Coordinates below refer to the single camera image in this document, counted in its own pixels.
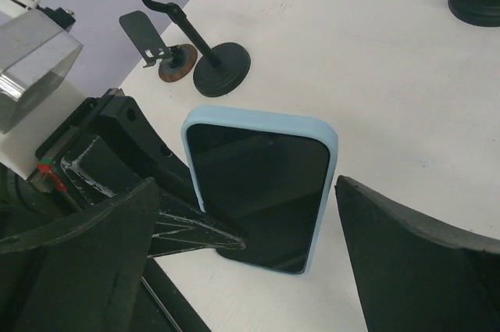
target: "white table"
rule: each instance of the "white table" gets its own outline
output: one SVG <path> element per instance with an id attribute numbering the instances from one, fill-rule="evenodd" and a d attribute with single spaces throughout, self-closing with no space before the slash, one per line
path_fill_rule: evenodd
<path id="1" fill-rule="evenodd" d="M 243 84 L 204 98 L 141 62 L 122 88 L 185 159 L 180 125 L 202 104 L 315 116 L 340 139 L 337 175 L 500 239 L 500 30 L 471 27 L 447 0 L 191 0 L 211 45 L 252 56 Z M 186 42 L 177 27 L 168 44 Z M 364 331 L 334 193 L 311 271 L 290 277 L 212 251 L 159 259 L 215 332 Z"/>

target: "phone screen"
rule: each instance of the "phone screen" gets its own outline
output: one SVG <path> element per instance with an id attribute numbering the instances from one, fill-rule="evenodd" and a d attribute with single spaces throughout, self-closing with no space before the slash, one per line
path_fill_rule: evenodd
<path id="1" fill-rule="evenodd" d="M 246 233 L 245 250 L 223 257 L 303 273 L 313 241 L 330 152 L 312 138 L 195 124 L 187 129 L 208 214 Z"/>

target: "smartphone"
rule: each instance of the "smartphone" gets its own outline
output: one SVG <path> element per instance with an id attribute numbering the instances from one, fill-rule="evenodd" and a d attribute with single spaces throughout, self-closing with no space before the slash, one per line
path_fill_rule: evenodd
<path id="1" fill-rule="evenodd" d="M 284 273 L 310 265 L 332 184 L 338 137 L 324 121 L 204 105 L 182 138 L 201 209 L 246 234 L 228 259 Z"/>

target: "phone case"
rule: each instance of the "phone case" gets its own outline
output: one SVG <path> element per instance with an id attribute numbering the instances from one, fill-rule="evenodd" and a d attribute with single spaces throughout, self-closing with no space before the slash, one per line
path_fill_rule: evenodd
<path id="1" fill-rule="evenodd" d="M 193 167 L 193 161 L 187 140 L 188 128 L 199 123 L 222 127 L 259 130 L 277 134 L 288 134 L 298 137 L 308 137 L 323 143 L 327 147 L 330 153 L 330 161 L 323 187 L 320 209 L 316 220 L 316 229 L 314 230 L 312 236 L 311 248 L 305 265 L 304 273 L 307 273 L 310 267 L 311 258 L 314 254 L 314 249 L 316 247 L 321 221 L 323 219 L 323 214 L 327 206 L 328 195 L 334 179 L 335 166 L 337 165 L 338 136 L 335 130 L 328 123 L 312 117 L 254 111 L 250 109 L 220 107 L 214 105 L 202 105 L 193 109 L 187 116 L 182 126 L 182 141 L 184 144 L 184 150 L 186 151 L 189 169 L 191 171 L 191 178 L 198 197 L 198 203 L 203 212 L 205 212 L 205 207 L 198 186 L 196 172 Z"/>

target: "brown round base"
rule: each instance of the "brown round base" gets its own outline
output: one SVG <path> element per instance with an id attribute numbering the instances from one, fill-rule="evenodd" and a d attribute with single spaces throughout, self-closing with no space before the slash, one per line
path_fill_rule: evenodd
<path id="1" fill-rule="evenodd" d="M 166 62 L 161 62 L 158 68 L 159 77 L 165 82 L 176 82 L 185 77 L 196 64 L 198 51 L 193 45 L 181 45 L 184 61 L 182 65 L 171 68 Z"/>

